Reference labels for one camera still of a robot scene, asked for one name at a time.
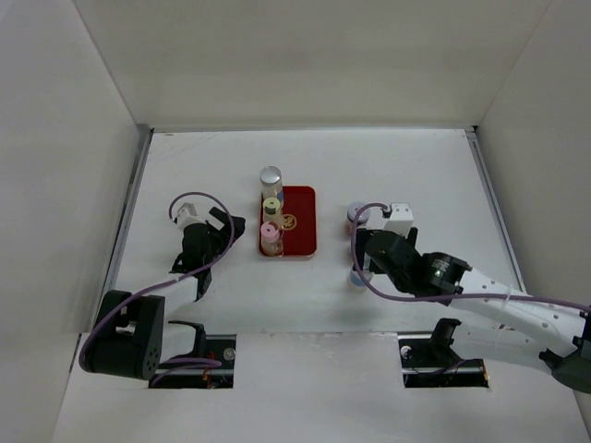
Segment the yellow-lid spice bottle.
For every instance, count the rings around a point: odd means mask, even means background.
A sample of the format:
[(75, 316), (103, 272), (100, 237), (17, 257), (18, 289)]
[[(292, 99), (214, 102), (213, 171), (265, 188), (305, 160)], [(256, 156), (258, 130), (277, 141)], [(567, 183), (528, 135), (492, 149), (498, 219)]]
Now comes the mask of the yellow-lid spice bottle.
[(264, 222), (274, 223), (279, 229), (282, 229), (283, 213), (281, 201), (278, 198), (265, 198), (262, 202), (262, 217)]

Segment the pink-lid spice bottle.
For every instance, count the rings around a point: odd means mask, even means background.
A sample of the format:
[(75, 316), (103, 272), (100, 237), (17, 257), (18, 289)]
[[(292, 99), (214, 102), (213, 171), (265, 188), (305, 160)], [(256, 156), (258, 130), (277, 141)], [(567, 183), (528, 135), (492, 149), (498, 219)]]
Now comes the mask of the pink-lid spice bottle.
[(260, 247), (266, 256), (279, 257), (283, 253), (282, 230), (274, 222), (264, 222), (259, 234)]

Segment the white-lid orange spice jar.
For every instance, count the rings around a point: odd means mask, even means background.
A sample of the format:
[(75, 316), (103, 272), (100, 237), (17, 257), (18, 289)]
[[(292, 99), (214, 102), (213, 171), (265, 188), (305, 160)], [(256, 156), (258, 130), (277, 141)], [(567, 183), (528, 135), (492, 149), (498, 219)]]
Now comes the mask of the white-lid orange spice jar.
[(356, 291), (364, 292), (367, 289), (366, 284), (355, 269), (350, 269), (347, 276), (347, 283), (352, 289), (355, 289)]

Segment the silver-lid white peppercorn bottle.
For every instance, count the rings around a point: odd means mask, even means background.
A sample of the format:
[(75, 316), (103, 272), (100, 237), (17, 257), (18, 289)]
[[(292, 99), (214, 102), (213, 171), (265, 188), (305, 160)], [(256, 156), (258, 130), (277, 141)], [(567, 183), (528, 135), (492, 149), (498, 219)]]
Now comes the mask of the silver-lid white peppercorn bottle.
[(282, 173), (276, 166), (266, 166), (259, 173), (261, 185), (261, 198), (276, 198), (280, 203), (280, 208), (284, 204), (284, 192)]

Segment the white-lid dark spice jar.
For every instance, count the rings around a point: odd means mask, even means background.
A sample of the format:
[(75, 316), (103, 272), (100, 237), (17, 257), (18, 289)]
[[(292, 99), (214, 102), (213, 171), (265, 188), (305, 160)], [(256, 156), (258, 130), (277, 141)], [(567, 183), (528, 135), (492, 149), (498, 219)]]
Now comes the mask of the white-lid dark spice jar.
[(349, 204), (344, 223), (344, 229), (346, 233), (351, 234), (354, 230), (353, 224), (358, 213), (360, 213), (360, 215), (357, 220), (357, 226), (364, 227), (367, 225), (370, 218), (370, 210), (361, 211), (365, 205), (366, 203), (362, 201), (354, 201)]

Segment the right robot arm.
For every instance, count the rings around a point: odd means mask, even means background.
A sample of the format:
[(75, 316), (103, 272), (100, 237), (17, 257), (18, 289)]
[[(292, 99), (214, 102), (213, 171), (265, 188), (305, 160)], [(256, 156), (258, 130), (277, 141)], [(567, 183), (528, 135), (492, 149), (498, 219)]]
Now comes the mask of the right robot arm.
[(382, 299), (434, 303), (479, 315), (492, 327), (471, 328), (456, 318), (438, 321), (428, 354), (439, 365), (455, 359), (492, 359), (531, 367), (574, 391), (590, 390), (590, 308), (535, 297), (493, 281), (466, 261), (416, 250), (418, 230), (408, 235), (358, 229), (351, 238), (354, 269), (384, 275), (395, 294)]

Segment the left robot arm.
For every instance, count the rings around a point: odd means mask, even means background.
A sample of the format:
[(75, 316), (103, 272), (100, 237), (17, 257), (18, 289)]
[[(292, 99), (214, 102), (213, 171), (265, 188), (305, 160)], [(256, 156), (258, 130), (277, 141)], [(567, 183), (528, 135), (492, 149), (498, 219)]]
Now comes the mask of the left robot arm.
[(83, 371), (150, 380), (160, 365), (194, 368), (205, 364), (204, 327), (170, 315), (208, 291), (211, 265), (244, 234), (247, 221), (216, 207), (202, 216), (193, 205), (184, 204), (173, 222), (182, 233), (181, 250), (170, 268), (173, 278), (139, 296), (120, 290), (104, 295), (94, 328), (79, 353)]

